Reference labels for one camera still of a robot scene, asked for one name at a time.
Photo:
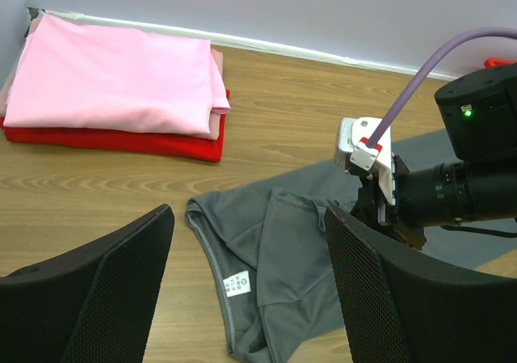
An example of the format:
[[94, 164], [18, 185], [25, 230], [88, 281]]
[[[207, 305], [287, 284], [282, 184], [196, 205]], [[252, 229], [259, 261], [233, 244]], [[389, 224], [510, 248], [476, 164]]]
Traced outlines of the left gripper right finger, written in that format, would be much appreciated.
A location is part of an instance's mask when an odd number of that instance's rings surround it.
[[324, 224], [353, 361], [515, 361], [515, 279], [436, 260], [337, 205]]

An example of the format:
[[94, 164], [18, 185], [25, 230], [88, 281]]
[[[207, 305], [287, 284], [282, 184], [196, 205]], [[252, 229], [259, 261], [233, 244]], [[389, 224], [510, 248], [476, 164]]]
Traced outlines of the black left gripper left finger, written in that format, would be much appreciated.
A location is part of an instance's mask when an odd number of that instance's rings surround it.
[[3, 362], [141, 362], [174, 230], [169, 205], [1, 279]]

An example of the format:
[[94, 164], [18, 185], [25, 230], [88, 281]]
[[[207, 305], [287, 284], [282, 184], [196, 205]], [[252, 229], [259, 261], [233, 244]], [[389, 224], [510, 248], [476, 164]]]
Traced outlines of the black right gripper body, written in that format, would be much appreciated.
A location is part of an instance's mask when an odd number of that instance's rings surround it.
[[516, 219], [516, 159], [440, 163], [410, 171], [394, 157], [395, 204], [380, 190], [380, 175], [360, 178], [355, 218], [366, 226], [415, 249], [426, 242], [424, 230], [515, 238], [515, 232], [470, 227], [473, 222]]

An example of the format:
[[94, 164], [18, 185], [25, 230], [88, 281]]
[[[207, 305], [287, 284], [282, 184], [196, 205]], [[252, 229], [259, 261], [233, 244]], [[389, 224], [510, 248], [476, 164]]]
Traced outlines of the grey t shirt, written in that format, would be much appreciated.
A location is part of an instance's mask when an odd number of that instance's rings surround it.
[[[285, 362], [306, 340], [346, 332], [324, 214], [331, 203], [350, 209], [358, 188], [325, 161], [189, 200], [186, 222], [212, 269], [231, 358]], [[426, 237], [420, 253], [477, 272], [516, 247], [440, 228]]]

